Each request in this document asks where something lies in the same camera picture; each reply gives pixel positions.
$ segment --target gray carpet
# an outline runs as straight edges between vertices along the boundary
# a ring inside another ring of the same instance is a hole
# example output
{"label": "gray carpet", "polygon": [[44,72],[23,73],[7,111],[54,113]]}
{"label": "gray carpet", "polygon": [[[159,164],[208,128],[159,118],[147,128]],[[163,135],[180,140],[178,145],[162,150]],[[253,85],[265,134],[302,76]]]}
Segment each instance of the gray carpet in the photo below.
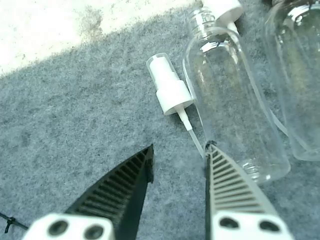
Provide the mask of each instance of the gray carpet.
{"label": "gray carpet", "polygon": [[[237,22],[239,32],[277,112],[261,37],[270,6],[242,2],[246,13]],[[153,143],[155,181],[137,239],[205,239],[204,163],[178,116],[163,116],[145,65],[150,56],[166,52],[183,78],[184,20],[196,6],[173,8],[0,79],[0,212],[26,225],[63,212],[107,171]],[[88,33],[94,32],[89,25]],[[194,106],[187,113],[203,140]],[[288,155],[291,172],[263,191],[297,240],[319,239],[320,163]],[[5,226],[0,218],[1,240],[22,238],[16,226],[3,234]]]}

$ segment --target white bottle cap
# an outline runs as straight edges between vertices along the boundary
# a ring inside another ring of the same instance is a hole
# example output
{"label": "white bottle cap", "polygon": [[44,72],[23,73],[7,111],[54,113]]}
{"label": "white bottle cap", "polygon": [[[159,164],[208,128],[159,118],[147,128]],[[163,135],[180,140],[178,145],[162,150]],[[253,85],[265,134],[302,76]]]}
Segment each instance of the white bottle cap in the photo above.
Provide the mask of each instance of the white bottle cap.
{"label": "white bottle cap", "polygon": [[216,20],[228,29],[238,32],[235,21],[244,13],[238,0],[202,0],[203,6],[210,9]]}
{"label": "white bottle cap", "polygon": [[146,61],[156,88],[156,96],[164,115],[178,113],[187,131],[192,129],[185,108],[193,99],[184,81],[180,80],[166,53],[158,53]]}

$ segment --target plastic bottle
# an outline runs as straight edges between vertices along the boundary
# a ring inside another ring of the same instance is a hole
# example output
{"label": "plastic bottle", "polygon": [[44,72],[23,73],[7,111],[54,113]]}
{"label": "plastic bottle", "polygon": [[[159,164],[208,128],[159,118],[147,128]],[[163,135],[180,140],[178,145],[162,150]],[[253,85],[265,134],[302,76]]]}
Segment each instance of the plastic bottle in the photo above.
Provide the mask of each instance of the plastic bottle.
{"label": "plastic bottle", "polygon": [[187,24],[182,66],[206,140],[216,141],[257,183],[283,177],[290,164],[239,35],[216,26],[206,7]]}
{"label": "plastic bottle", "polygon": [[264,41],[293,155],[320,161],[320,2],[273,0]]}

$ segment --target bottle neck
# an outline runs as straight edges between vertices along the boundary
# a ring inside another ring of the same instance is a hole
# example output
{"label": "bottle neck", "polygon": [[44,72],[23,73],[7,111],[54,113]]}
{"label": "bottle neck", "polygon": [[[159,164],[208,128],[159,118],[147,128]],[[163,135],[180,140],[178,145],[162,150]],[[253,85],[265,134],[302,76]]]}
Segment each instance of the bottle neck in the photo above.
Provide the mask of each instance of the bottle neck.
{"label": "bottle neck", "polygon": [[210,28],[216,25],[215,16],[207,8],[203,7],[190,13],[186,19],[190,37],[201,36],[207,37],[211,30]]}

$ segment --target clear nozzle cap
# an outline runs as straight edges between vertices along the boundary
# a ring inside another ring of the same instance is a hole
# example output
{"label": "clear nozzle cap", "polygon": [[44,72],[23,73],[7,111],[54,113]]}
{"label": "clear nozzle cap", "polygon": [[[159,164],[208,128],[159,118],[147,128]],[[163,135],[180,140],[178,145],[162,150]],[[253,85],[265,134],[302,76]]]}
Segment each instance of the clear nozzle cap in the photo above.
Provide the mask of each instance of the clear nozzle cap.
{"label": "clear nozzle cap", "polygon": [[156,90],[168,82],[180,80],[169,56],[166,53],[153,55],[146,61],[146,67],[151,75]]}

